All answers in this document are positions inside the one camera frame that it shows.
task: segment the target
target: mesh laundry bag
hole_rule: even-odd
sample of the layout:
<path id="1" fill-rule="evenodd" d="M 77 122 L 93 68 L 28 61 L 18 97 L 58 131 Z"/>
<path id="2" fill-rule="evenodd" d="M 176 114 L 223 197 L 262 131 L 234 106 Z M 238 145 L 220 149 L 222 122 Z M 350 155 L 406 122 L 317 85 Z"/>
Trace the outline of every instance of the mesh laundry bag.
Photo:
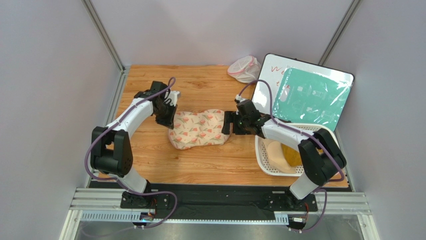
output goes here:
<path id="1" fill-rule="evenodd" d="M 248 84 L 258 79 L 261 68 L 261 64 L 254 56 L 245 56 L 229 66 L 227 72 L 237 81 Z"/>

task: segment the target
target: gray wall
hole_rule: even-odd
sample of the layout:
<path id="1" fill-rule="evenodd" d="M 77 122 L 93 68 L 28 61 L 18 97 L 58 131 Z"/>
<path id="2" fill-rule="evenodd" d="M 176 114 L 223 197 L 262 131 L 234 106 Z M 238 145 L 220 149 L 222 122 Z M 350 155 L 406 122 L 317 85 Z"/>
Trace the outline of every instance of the gray wall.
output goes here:
<path id="1" fill-rule="evenodd" d="M 351 0 L 93 0 L 125 65 L 317 63 Z"/>
<path id="2" fill-rule="evenodd" d="M 79 0 L 0 3 L 0 239 L 58 239 L 118 71 Z"/>
<path id="3" fill-rule="evenodd" d="M 355 82 L 337 127 L 383 240 L 425 239 L 426 1 L 363 1 L 328 67 Z"/>

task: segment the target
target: floral pillow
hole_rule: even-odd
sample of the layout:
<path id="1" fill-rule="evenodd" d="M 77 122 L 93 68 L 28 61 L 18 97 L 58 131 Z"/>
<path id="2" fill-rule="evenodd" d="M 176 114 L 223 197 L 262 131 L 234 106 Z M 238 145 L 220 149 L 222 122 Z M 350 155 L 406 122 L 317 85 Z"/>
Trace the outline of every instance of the floral pillow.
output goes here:
<path id="1" fill-rule="evenodd" d="M 181 111 L 174 115 L 174 129 L 168 130 L 168 138 L 177 149 L 195 146 L 222 145 L 229 135 L 222 134 L 225 113 L 209 109 L 200 113 Z"/>

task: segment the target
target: white laundry basket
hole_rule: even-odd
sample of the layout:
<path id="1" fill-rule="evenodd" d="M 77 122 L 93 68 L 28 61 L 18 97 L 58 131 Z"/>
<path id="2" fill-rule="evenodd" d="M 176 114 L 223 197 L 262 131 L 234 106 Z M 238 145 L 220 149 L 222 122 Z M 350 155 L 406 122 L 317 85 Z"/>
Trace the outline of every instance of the white laundry basket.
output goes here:
<path id="1" fill-rule="evenodd" d="M 309 123 L 289 123 L 290 125 L 293 125 L 295 127 L 298 127 L 300 129 L 304 130 L 310 130 L 310 131 L 317 131 L 319 129 L 325 129 L 331 133 L 331 136 L 333 137 L 334 141 L 336 142 L 337 146 L 339 146 L 339 143 L 336 139 L 335 134 L 328 129 L 327 127 L 320 125 L 320 124 L 309 124 Z M 269 164 L 268 160 L 268 154 L 263 142 L 263 138 L 259 136 L 255 136 L 254 138 L 254 147 L 256 149 L 256 158 L 257 163 L 259 164 L 260 168 L 263 172 L 265 172 L 268 175 L 272 176 L 288 176 L 288 177 L 299 177 L 303 174 L 304 169 L 302 165 L 296 166 L 296 173 L 284 173 L 276 169 L 275 167 L 271 166 Z"/>

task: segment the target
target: wooden tabletop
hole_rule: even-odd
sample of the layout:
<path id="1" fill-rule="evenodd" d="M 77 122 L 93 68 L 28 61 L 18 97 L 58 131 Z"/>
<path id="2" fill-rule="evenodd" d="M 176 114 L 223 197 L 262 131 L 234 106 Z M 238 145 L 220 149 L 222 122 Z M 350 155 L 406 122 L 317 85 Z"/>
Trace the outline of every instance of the wooden tabletop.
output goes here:
<path id="1" fill-rule="evenodd" d="M 167 83 L 180 91 L 177 111 L 202 112 L 208 109 L 235 111 L 236 94 L 245 86 L 227 75 L 228 66 L 133 65 L 118 107 L 120 115 L 139 91 L 152 81 Z M 243 93 L 251 98 L 254 87 Z M 131 138 L 133 167 L 151 183 L 289 186 L 297 178 L 270 176 L 258 165 L 253 135 L 231 135 L 224 145 L 199 146 L 178 150 L 167 136 L 168 129 L 149 117 Z M 347 187 L 346 181 L 330 187 Z"/>

